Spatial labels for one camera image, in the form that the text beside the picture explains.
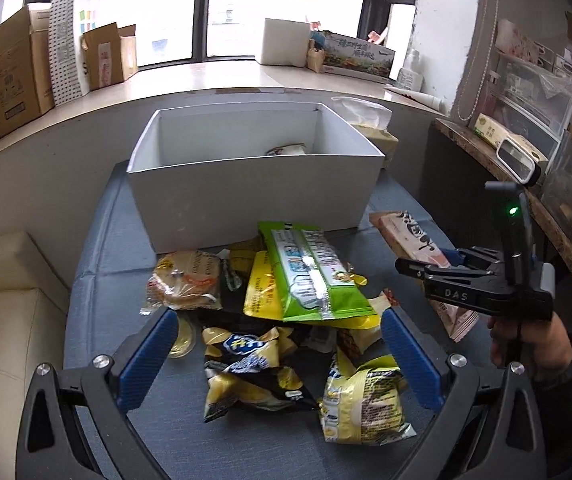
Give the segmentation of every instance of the shopping bag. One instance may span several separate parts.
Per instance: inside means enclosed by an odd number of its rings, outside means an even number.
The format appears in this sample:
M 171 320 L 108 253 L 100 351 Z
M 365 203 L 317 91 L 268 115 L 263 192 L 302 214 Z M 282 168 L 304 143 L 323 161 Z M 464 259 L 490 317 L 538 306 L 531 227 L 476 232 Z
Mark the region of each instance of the shopping bag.
M 81 37 L 98 23 L 101 0 L 51 0 L 48 62 L 55 106 L 90 92 Z

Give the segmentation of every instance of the white sofa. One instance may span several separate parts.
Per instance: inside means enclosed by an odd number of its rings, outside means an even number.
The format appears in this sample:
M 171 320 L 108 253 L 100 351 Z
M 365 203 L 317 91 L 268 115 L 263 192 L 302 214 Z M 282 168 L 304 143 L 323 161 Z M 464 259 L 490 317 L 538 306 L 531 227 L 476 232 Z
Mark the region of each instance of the white sofa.
M 68 300 L 28 234 L 0 237 L 0 480 L 15 478 L 17 432 L 35 367 L 62 367 Z

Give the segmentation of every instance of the white tube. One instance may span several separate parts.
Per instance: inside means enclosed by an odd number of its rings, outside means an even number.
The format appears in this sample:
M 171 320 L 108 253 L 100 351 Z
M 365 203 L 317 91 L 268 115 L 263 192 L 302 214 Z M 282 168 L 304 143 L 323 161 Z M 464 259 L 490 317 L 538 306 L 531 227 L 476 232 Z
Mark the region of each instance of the white tube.
M 391 85 L 386 85 L 385 88 L 386 90 L 390 90 L 391 92 L 395 92 L 396 94 L 408 97 L 413 101 L 417 101 L 418 103 L 423 104 L 424 106 L 428 106 L 433 110 L 437 110 L 439 113 L 444 113 L 445 111 L 444 103 L 442 102 L 441 99 L 435 96 L 424 94 L 422 92 L 413 92 L 412 90 L 404 90 L 403 88 L 397 88 Z

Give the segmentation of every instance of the white cable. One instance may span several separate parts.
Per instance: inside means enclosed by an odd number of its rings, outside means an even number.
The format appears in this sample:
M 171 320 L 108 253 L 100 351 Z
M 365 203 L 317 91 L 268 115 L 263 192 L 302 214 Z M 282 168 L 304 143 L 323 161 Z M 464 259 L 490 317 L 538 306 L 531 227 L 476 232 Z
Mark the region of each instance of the white cable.
M 484 30 L 484 26 L 486 25 L 486 7 L 488 6 L 488 0 L 484 1 L 484 10 L 482 12 L 482 23 L 481 23 L 481 27 L 480 27 L 480 33 L 482 30 Z M 467 117 L 462 117 L 461 116 L 461 98 L 459 100 L 459 102 L 457 103 L 457 116 L 460 118 L 460 121 L 469 121 L 470 118 L 473 116 L 473 114 L 475 113 L 475 108 L 477 108 L 477 103 L 479 103 L 479 96 L 481 95 L 482 92 L 482 86 L 484 85 L 484 79 L 486 79 L 486 72 L 488 71 L 488 63 L 490 62 L 490 55 L 493 51 L 493 38 L 495 37 L 495 25 L 497 23 L 497 15 L 499 13 L 499 0 L 495 1 L 495 18 L 493 19 L 493 27 L 491 27 L 491 32 L 490 32 L 490 46 L 488 47 L 488 53 L 486 54 L 486 63 L 484 65 L 484 73 L 482 74 L 482 81 L 480 81 L 479 83 L 479 87 L 477 88 L 477 95 L 475 96 L 475 103 L 473 104 L 473 107 L 470 111 L 470 114 Z M 468 86 L 468 81 L 470 79 L 470 73 L 473 70 L 473 67 L 475 65 L 475 61 L 477 59 L 477 53 L 479 51 L 479 45 L 481 43 L 481 40 L 477 41 L 477 44 L 475 46 L 475 52 L 473 54 L 473 61 L 470 63 L 470 69 L 468 70 L 468 73 L 466 74 L 466 79 L 464 80 L 464 86 L 462 87 L 462 95 L 464 94 L 464 90 L 466 90 L 467 86 Z

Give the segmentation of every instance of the white box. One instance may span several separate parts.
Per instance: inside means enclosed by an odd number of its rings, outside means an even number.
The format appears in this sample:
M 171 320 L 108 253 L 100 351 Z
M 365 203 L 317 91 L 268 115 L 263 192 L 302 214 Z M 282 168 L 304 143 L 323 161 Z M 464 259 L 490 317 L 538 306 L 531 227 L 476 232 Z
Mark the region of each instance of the white box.
M 300 142 L 308 155 L 265 155 Z M 155 112 L 128 178 L 150 241 L 165 253 L 252 238 L 259 221 L 355 227 L 383 159 L 322 104 L 208 104 Z

